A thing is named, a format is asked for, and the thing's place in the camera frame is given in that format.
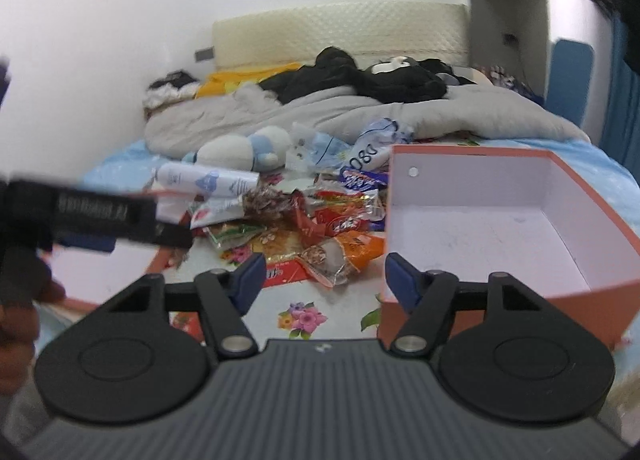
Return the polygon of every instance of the spray can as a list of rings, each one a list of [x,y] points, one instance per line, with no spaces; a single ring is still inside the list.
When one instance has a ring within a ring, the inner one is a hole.
[[[258,186],[260,175],[250,171],[219,169],[169,162],[156,170],[156,181],[166,189],[206,197],[236,198]]]

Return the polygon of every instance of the open box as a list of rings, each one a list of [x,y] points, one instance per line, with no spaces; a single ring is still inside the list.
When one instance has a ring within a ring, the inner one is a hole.
[[[640,239],[556,154],[403,145],[391,170],[388,252],[461,281],[507,271],[609,347],[620,341],[640,309]],[[406,316],[388,287],[382,297],[389,344]],[[481,320],[459,313],[453,331]]]

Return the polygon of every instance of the white plush toy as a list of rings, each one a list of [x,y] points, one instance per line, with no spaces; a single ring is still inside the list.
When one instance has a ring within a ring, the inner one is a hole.
[[[196,153],[198,164],[241,171],[273,171],[284,166],[291,137],[283,128],[263,127],[253,135],[223,135]]]

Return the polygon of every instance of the black jacket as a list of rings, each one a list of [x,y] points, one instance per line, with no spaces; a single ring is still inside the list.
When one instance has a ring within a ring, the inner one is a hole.
[[[283,104],[336,86],[352,86],[358,94],[387,104],[432,100],[447,93],[441,78],[421,65],[372,74],[359,70],[347,52],[334,46],[322,50],[313,66],[282,72],[260,82],[263,90],[274,91]]]

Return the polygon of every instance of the headboard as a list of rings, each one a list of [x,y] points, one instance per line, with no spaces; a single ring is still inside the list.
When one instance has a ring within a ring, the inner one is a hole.
[[[213,25],[216,67],[312,62],[327,46],[350,53],[361,68],[394,55],[468,65],[464,5],[375,1],[273,10]]]

